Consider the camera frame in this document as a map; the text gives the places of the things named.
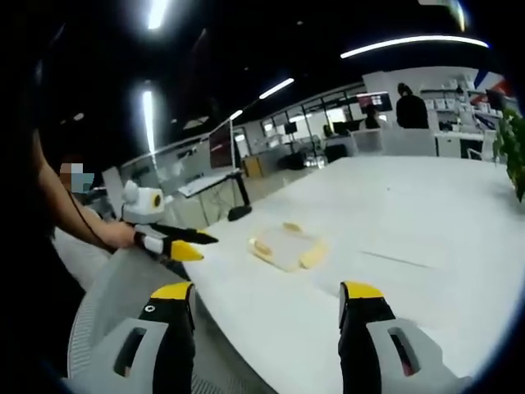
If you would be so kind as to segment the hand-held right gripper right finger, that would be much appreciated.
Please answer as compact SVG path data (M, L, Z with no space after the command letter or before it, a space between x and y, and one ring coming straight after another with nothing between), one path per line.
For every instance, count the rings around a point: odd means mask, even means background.
M441 348L414 323L397 318L382 292L340 284L338 354L344 393L455 393Z

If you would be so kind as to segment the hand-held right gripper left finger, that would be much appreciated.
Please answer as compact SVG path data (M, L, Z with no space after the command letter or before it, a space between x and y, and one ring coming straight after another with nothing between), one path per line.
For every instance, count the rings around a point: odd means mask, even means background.
M92 352L93 393L190 393L194 369L192 282L157 289L136 318Z

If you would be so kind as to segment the person's left hand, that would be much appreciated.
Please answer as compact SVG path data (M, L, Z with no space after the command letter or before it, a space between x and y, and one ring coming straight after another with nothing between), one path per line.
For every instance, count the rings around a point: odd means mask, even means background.
M127 249L135 245L135 229L124 222L104 223L101 238L110 249Z

